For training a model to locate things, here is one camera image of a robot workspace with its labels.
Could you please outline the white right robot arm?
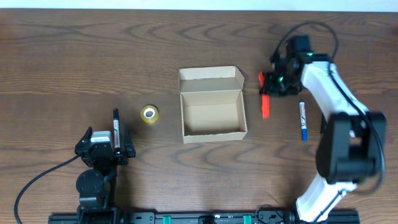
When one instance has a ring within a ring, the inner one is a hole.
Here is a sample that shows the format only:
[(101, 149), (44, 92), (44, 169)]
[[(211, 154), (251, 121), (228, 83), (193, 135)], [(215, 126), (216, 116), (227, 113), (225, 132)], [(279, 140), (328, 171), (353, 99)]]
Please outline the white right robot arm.
[(307, 35), (285, 43), (285, 53), (270, 57), (273, 71), (259, 73), (261, 113), (270, 116), (272, 96), (298, 95), (307, 89), (323, 113), (322, 136), (316, 151), (317, 174), (282, 223), (323, 223), (333, 207), (360, 183), (384, 178), (386, 118), (358, 101), (338, 74), (333, 59), (315, 53)]

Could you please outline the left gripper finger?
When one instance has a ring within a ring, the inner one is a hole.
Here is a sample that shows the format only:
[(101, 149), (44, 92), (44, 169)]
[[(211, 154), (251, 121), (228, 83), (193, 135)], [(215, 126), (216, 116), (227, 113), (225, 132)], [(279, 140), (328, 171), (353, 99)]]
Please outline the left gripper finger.
[(85, 134), (83, 135), (83, 137), (77, 143), (78, 149), (84, 148), (85, 144), (90, 142), (92, 133), (93, 133), (92, 127), (89, 126), (88, 129), (86, 130)]
[(127, 154), (134, 154), (134, 146), (129, 135), (129, 125), (126, 124), (124, 128), (123, 146)]

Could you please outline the orange utility knife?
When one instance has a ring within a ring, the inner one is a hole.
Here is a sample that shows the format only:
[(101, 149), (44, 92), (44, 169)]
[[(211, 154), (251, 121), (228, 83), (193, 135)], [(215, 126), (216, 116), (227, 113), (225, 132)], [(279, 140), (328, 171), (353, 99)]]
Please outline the orange utility knife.
[(258, 74), (259, 82), (261, 84), (261, 88), (259, 90), (261, 96), (261, 114), (263, 119), (270, 118), (270, 96), (266, 93), (266, 85), (265, 80), (266, 77), (262, 72)]

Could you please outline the blue marker pen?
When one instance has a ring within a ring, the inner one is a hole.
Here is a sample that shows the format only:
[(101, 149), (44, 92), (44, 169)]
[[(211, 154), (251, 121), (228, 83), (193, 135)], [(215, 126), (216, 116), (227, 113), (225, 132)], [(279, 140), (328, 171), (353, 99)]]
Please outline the blue marker pen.
[(308, 133), (307, 133), (307, 119), (306, 119), (306, 112), (305, 112), (305, 102), (300, 101), (300, 124), (301, 124), (301, 133), (302, 133), (302, 141), (308, 140)]

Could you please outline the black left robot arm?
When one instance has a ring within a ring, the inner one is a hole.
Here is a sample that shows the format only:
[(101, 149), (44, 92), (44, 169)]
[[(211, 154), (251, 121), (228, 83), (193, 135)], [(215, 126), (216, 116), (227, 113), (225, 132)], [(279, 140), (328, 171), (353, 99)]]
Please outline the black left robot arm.
[(89, 167), (76, 180), (80, 205), (77, 223), (127, 224), (129, 215), (115, 204), (118, 166), (127, 165), (136, 151), (125, 126), (122, 148), (116, 149), (109, 131), (89, 127), (75, 146), (75, 154)]

